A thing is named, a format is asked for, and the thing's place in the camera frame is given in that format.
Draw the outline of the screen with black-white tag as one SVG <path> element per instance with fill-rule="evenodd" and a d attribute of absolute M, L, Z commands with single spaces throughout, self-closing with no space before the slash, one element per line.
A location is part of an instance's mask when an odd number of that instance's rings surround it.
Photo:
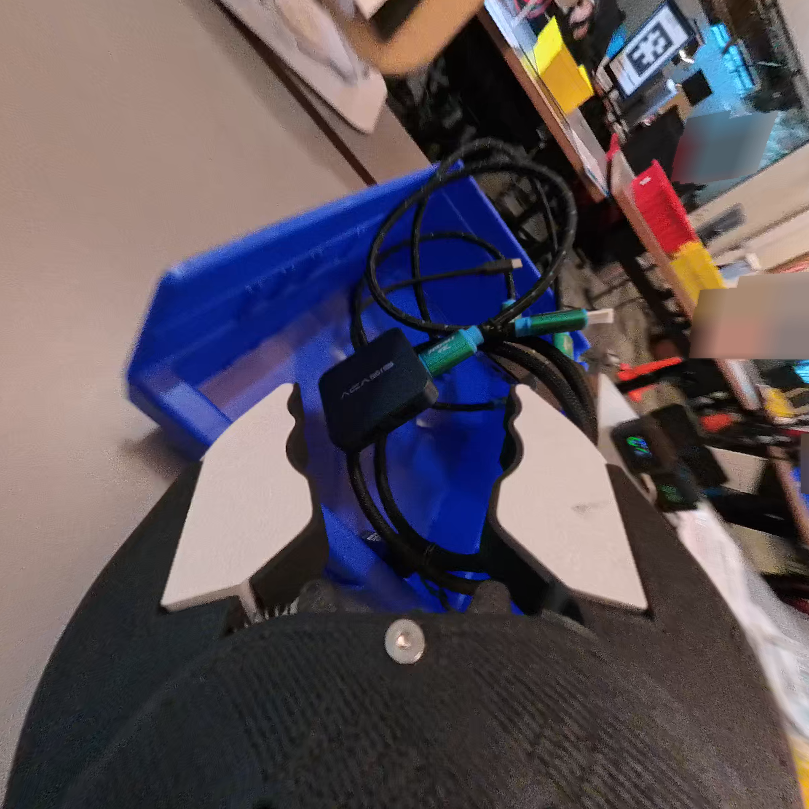
<path fill-rule="evenodd" d="M 629 99 L 698 38 L 698 29 L 678 2 L 662 2 L 610 60 L 606 73 L 622 99 Z"/>

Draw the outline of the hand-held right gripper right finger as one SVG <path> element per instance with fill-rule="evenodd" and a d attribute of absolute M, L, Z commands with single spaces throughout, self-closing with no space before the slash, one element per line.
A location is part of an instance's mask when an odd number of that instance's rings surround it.
<path fill-rule="evenodd" d="M 515 385 L 509 403 L 505 429 L 515 454 L 493 486 L 494 531 L 554 594 L 648 621 L 649 503 L 532 388 Z"/>

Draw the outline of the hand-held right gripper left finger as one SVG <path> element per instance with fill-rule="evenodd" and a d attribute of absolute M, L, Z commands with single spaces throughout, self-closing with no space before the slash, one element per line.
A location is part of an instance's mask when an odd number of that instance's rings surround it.
<path fill-rule="evenodd" d="M 233 422 L 201 460 L 161 608 L 234 600 L 248 619 L 292 615 L 327 563 L 308 474 L 305 412 L 284 383 Z"/>

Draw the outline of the yellow plastic bin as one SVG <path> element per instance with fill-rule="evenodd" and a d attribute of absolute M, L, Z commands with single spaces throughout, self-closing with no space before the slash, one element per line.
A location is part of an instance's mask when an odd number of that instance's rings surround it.
<path fill-rule="evenodd" d="M 563 116 L 570 116 L 595 94 L 587 69 L 575 61 L 555 17 L 537 36 L 532 55 L 537 74 Z"/>
<path fill-rule="evenodd" d="M 670 265 L 693 306 L 703 290 L 726 288 L 719 268 L 700 240 L 682 244 L 671 257 Z"/>

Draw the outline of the blue plastic bin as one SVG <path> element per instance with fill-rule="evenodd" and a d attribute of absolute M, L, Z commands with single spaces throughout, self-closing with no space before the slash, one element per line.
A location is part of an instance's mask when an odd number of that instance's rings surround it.
<path fill-rule="evenodd" d="M 372 242 L 384 221 L 435 174 L 431 168 L 314 209 L 177 265 L 159 282 L 127 370 L 129 399 L 169 440 L 202 460 L 239 417 L 284 383 L 297 383 L 305 412 L 308 474 L 316 484 L 327 532 L 326 570 L 358 594 L 398 610 L 464 609 L 471 596 L 445 591 L 399 561 L 362 513 L 349 483 L 346 453 L 329 438 L 318 382 L 354 353 L 351 323 Z M 527 178 L 510 173 L 467 177 L 441 188 L 428 203 L 422 236 L 468 233 L 490 243 L 423 240 L 420 271 L 438 276 L 421 287 L 430 320 L 451 329 L 481 326 L 525 295 L 549 268 L 552 236 L 561 236 L 565 207 L 545 185 L 549 211 Z M 410 208 L 390 229 L 382 250 L 400 244 L 378 266 L 379 285 L 406 315 L 421 318 L 411 278 Z M 577 361 L 586 342 L 582 310 L 561 307 L 549 288 L 523 317 L 541 337 Z M 430 333 L 396 321 L 362 285 L 368 343 L 401 329 L 416 352 Z M 488 515 L 490 491 L 505 466 L 500 441 L 513 448 L 501 422 L 513 412 L 513 362 L 478 350 L 434 377 L 439 399 L 387 435 L 391 493 L 407 522 L 447 552 L 487 557 L 487 573 L 507 587 L 514 610 L 542 607 L 576 614 L 571 598 L 552 592 L 498 538 Z M 360 451 L 362 472 L 379 510 L 375 443 Z"/>

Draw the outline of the black square adapter box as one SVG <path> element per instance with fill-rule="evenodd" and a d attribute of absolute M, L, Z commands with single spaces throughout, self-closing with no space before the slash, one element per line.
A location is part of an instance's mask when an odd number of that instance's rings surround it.
<path fill-rule="evenodd" d="M 429 410 L 439 390 L 401 329 L 389 329 L 356 349 L 319 379 L 332 443 L 360 452 Z"/>

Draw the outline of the red plastic bin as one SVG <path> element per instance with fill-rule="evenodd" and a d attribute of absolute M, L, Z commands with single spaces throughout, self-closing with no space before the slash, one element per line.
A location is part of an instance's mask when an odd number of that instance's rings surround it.
<path fill-rule="evenodd" d="M 632 180 L 631 188 L 635 207 L 668 256 L 698 240 L 686 209 L 657 159 Z"/>

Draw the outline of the black device with green display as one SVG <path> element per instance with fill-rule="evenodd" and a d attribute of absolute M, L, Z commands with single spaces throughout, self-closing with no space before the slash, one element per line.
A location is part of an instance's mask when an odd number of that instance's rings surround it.
<path fill-rule="evenodd" d="M 624 421 L 612 427 L 610 438 L 630 474 L 651 479 L 662 512 L 696 510 L 706 493 L 729 480 L 698 420 L 682 404 Z"/>

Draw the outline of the grey desk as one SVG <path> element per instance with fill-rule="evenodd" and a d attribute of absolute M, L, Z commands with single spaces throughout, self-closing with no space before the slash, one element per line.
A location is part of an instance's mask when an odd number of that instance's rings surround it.
<path fill-rule="evenodd" d="M 1 39 L 4 794 L 56 642 L 183 463 L 124 384 L 158 278 L 429 163 L 216 2 L 2 2 Z"/>

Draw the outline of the black braided cable green plugs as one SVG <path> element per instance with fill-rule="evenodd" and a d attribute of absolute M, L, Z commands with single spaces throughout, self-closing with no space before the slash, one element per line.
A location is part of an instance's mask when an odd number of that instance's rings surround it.
<path fill-rule="evenodd" d="M 549 211 L 545 185 L 557 188 L 564 202 L 565 223 L 561 236 L 552 236 L 553 258 L 549 268 L 541 273 L 530 290 L 519 298 L 510 298 L 503 311 L 485 321 L 481 326 L 464 329 L 451 329 L 447 324 L 435 324 L 423 298 L 421 287 L 438 276 L 423 278 L 420 271 L 420 246 L 423 240 L 460 240 L 474 242 L 495 255 L 497 251 L 486 241 L 480 241 L 468 233 L 460 231 L 437 232 L 422 236 L 421 225 L 430 197 L 441 188 L 467 177 L 478 177 L 499 173 L 510 173 L 518 178 L 530 180 L 535 192 L 541 198 L 541 205 Z M 413 208 L 413 225 L 409 246 L 411 249 L 411 278 L 405 283 L 413 287 L 418 300 L 421 318 L 406 315 L 388 300 L 388 292 L 378 280 L 378 266 L 389 254 L 396 252 L 401 245 L 382 250 L 383 242 L 391 228 Z M 535 325 L 535 317 L 523 317 L 541 296 L 551 288 L 561 271 L 564 258 L 573 245 L 573 236 L 578 222 L 578 210 L 568 184 L 556 172 L 547 167 L 532 163 L 514 147 L 495 138 L 481 138 L 472 141 L 448 156 L 440 163 L 432 178 L 414 195 L 408 197 L 390 214 L 379 229 L 370 247 L 364 281 L 356 289 L 351 323 L 351 341 L 355 352 L 366 346 L 367 335 L 362 324 L 360 305 L 362 285 L 368 286 L 371 300 L 385 310 L 396 321 L 432 335 L 432 340 L 422 344 L 417 352 L 419 368 L 433 379 L 452 370 L 461 362 L 482 350 L 490 357 L 513 362 L 541 382 L 562 406 L 564 415 L 569 417 L 593 443 L 597 441 L 597 416 L 595 399 L 584 379 L 581 366 L 561 349 L 541 337 Z M 359 503 L 362 513 L 372 528 L 388 543 L 394 556 L 410 564 L 425 581 L 429 581 L 440 593 L 450 591 L 461 595 L 474 595 L 480 581 L 465 579 L 455 575 L 464 573 L 487 573 L 487 557 L 480 554 L 463 555 L 445 551 L 428 543 L 407 522 L 391 493 L 387 469 L 387 435 L 383 431 L 374 445 L 374 471 L 376 486 L 384 512 L 380 511 L 368 489 L 362 472 L 360 452 L 346 454 L 349 483 Z"/>

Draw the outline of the white document stand base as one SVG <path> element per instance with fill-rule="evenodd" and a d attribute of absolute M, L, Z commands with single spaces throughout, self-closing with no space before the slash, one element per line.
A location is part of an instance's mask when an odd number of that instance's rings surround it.
<path fill-rule="evenodd" d="M 347 124 L 372 134 L 388 90 L 335 20 L 315 1 L 221 1 Z"/>

